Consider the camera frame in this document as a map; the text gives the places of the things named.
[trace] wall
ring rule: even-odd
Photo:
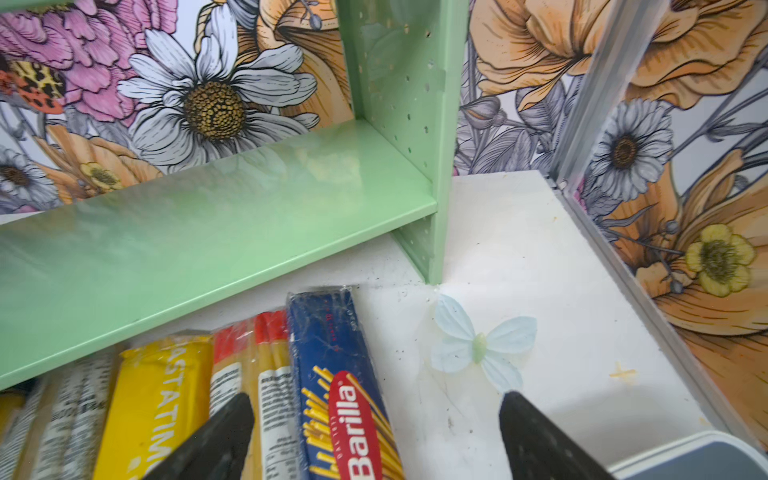
[[[79,0],[0,14],[0,214],[351,119],[334,8]]]
[[[546,170],[613,3],[476,0],[455,174]],[[766,2],[671,1],[576,198],[768,449],[766,45]]]

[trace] small yellow flower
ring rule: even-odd
[[[123,188],[120,178],[112,170],[107,170],[95,162],[80,164],[80,171],[105,193]]]
[[[698,273],[704,290],[720,297],[744,290],[750,282],[746,265],[755,260],[754,247],[721,223],[701,230],[699,240],[686,250],[685,263]]]

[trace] nutrition label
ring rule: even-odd
[[[239,362],[225,366],[210,377],[210,416],[218,412],[243,387],[243,368]]]
[[[263,480],[299,478],[299,439],[291,402],[289,366],[259,374],[259,414]]]

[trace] shelf board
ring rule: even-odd
[[[0,226],[0,389],[436,211],[365,121]]]

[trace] pink flower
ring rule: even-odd
[[[176,30],[177,0],[76,0],[0,14],[0,51],[55,68],[65,101],[98,121],[130,124],[137,101],[117,90],[136,76],[131,55],[145,53],[144,30]]]

